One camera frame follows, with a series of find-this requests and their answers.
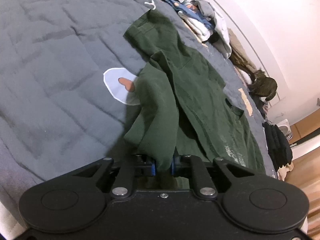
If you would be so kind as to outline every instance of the bed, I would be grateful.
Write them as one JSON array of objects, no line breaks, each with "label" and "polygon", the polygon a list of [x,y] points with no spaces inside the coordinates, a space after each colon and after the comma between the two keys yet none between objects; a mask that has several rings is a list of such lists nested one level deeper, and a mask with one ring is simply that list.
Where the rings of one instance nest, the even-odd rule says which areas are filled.
[{"label": "bed", "polygon": [[[275,177],[264,120],[231,62],[199,43],[168,4],[153,1],[218,71],[232,103],[252,106],[245,114],[266,174]],[[0,201],[19,223],[18,201],[28,188],[131,150],[123,135],[139,102],[117,94],[106,79],[143,69],[145,60],[123,34],[154,6],[151,0],[0,0]]]}]

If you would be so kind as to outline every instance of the white wall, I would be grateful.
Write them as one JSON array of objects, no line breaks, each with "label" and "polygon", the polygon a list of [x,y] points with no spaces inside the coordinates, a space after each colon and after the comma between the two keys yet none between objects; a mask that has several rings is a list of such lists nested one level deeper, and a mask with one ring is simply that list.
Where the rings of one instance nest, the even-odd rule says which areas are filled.
[{"label": "white wall", "polygon": [[273,53],[290,92],[272,106],[271,121],[290,124],[318,109],[320,0],[234,0]]}]

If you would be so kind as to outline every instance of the silver bolt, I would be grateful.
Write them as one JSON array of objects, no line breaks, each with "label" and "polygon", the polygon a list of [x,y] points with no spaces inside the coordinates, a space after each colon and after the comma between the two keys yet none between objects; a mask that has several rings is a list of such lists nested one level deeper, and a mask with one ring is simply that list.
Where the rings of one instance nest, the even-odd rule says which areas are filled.
[{"label": "silver bolt", "polygon": [[169,195],[168,195],[167,193],[161,193],[161,194],[160,194],[160,197],[161,197],[161,198],[167,198],[167,197],[169,197]]},{"label": "silver bolt", "polygon": [[216,191],[212,187],[203,187],[200,193],[205,196],[212,196]]},{"label": "silver bolt", "polygon": [[128,190],[125,187],[115,187],[112,190],[112,193],[117,196],[124,196],[125,194],[128,193]]}]

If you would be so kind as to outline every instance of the green garment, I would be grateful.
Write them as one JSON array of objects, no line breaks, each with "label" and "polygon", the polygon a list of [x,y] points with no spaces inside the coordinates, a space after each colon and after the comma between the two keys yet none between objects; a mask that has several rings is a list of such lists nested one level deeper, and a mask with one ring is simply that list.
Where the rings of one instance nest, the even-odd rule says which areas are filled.
[{"label": "green garment", "polygon": [[150,10],[124,37],[149,58],[135,84],[141,113],[124,139],[167,170],[175,147],[204,161],[222,157],[265,172],[244,111],[223,93],[225,83],[196,49],[183,44],[170,20]]}]

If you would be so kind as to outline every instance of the gray blanket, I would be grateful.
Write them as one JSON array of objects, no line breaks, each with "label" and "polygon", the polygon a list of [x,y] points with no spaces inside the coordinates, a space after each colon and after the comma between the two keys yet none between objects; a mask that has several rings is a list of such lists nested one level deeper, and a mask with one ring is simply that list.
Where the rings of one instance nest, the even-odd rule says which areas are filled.
[{"label": "gray blanket", "polygon": [[[153,1],[245,109],[230,61],[196,41],[168,4]],[[153,7],[152,0],[0,0],[0,201],[16,218],[29,187],[130,151],[123,135],[140,106],[119,78],[134,79],[145,60],[123,34]],[[272,176],[263,119],[253,108],[253,116],[245,112]]]}]

